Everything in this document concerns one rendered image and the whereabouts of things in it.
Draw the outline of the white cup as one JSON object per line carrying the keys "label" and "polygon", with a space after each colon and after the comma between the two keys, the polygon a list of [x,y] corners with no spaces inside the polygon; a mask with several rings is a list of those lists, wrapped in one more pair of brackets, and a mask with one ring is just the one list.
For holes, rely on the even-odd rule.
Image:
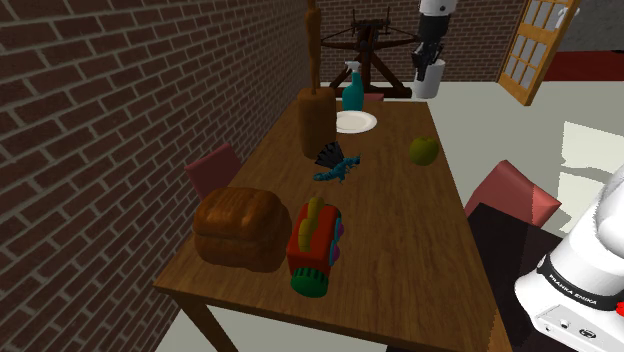
{"label": "white cup", "polygon": [[437,96],[445,65],[443,59],[437,59],[427,66],[423,81],[419,81],[418,75],[415,75],[412,91],[416,99],[432,99]]}

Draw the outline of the teal spray bottle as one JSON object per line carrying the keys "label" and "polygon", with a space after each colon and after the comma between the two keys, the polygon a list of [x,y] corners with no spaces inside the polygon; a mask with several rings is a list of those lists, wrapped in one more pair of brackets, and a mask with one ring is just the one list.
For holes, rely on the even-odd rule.
{"label": "teal spray bottle", "polygon": [[346,61],[351,71],[351,84],[342,91],[342,107],[345,111],[361,111],[364,102],[364,87],[359,73],[358,61]]}

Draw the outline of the wooden framed glass door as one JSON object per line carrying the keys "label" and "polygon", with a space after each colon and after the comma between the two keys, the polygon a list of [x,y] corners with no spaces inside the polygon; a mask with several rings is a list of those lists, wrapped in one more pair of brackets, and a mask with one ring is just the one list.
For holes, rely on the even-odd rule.
{"label": "wooden framed glass door", "polygon": [[581,0],[527,0],[498,83],[530,106]]}

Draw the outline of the white plate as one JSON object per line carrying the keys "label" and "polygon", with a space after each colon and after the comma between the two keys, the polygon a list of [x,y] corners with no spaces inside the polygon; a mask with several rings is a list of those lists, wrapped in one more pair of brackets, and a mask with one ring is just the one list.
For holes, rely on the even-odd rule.
{"label": "white plate", "polygon": [[340,111],[337,113],[336,129],[341,134],[358,134],[367,132],[377,125],[374,115],[364,111]]}

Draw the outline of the green apple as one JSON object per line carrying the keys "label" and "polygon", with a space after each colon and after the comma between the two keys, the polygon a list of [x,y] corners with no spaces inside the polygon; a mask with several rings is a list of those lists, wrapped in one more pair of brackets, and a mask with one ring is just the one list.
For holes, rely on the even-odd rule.
{"label": "green apple", "polygon": [[418,137],[409,147],[409,157],[412,163],[420,166],[430,165],[438,156],[438,142],[431,137]]}

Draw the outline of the tall brown wooden grinder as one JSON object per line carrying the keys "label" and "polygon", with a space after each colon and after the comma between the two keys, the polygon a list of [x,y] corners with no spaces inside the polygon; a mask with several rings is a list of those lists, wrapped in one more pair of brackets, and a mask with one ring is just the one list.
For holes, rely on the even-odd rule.
{"label": "tall brown wooden grinder", "polygon": [[316,0],[307,0],[304,21],[311,87],[303,88],[297,95],[298,121],[303,155],[315,159],[326,144],[336,140],[336,97],[333,88],[320,84],[321,11]]}

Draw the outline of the blue peacock figure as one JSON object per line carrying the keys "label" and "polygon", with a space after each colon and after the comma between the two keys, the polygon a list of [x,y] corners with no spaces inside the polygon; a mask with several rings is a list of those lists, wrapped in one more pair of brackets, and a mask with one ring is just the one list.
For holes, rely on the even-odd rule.
{"label": "blue peacock figure", "polygon": [[344,157],[341,147],[337,141],[324,146],[317,155],[316,164],[328,168],[327,172],[316,173],[313,176],[315,181],[329,181],[339,179],[339,183],[345,180],[345,175],[360,164],[361,156]]}

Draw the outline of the brown wooden table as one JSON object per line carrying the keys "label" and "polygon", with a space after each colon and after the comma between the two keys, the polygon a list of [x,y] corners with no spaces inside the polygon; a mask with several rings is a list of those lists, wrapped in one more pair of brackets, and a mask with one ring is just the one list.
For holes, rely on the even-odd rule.
{"label": "brown wooden table", "polygon": [[303,297],[287,268],[263,274],[203,261],[185,242],[155,281],[218,352],[236,352],[213,307],[416,352],[513,352],[448,162],[413,164],[409,145],[435,136],[423,102],[366,102],[374,129],[339,137],[360,165],[342,183],[316,182],[290,105],[233,179],[275,193],[291,214],[319,196],[345,235],[328,293]]}

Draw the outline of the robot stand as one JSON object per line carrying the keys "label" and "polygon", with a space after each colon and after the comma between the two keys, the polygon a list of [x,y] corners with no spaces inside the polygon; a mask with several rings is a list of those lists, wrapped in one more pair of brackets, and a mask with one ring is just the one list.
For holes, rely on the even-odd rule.
{"label": "robot stand", "polygon": [[562,239],[483,203],[468,222],[513,352],[575,352],[535,330],[514,293],[515,281]]}

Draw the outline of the red colourful toy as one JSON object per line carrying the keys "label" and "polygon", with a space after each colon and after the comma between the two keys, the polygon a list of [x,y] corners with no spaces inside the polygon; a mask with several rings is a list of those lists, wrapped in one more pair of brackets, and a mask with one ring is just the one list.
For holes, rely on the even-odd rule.
{"label": "red colourful toy", "polygon": [[338,242],[343,234],[342,214],[337,207],[321,197],[313,197],[303,205],[287,246],[294,291],[309,298],[327,293],[331,268],[340,257]]}

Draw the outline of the brown bread loaf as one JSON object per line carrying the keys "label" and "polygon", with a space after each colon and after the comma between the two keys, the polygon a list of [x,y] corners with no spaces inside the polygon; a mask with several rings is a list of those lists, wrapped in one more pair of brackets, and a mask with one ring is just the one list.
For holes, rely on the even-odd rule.
{"label": "brown bread loaf", "polygon": [[268,273],[279,269],[286,256],[292,221],[274,193],[224,187],[198,206],[192,230],[204,261]]}

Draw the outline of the dark wooden frame machine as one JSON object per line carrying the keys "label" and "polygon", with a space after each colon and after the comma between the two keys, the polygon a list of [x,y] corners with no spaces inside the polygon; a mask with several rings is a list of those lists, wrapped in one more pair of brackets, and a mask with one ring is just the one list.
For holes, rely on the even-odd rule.
{"label": "dark wooden frame machine", "polygon": [[[411,89],[405,87],[401,83],[401,81],[376,55],[376,51],[419,42],[419,36],[391,27],[390,8],[387,8],[385,19],[357,20],[355,17],[355,11],[352,11],[352,17],[353,19],[348,29],[322,38],[320,41],[321,45],[327,48],[354,50],[358,53],[355,60],[360,63],[360,76],[365,93],[383,93],[385,98],[410,98],[412,94]],[[352,35],[357,35],[357,38],[353,43],[329,41],[329,38],[348,31],[351,31]],[[389,41],[379,40],[380,35],[390,35],[392,31],[406,34],[410,36],[410,39]],[[372,66],[374,66],[391,84],[390,87],[377,87],[371,84]]]}

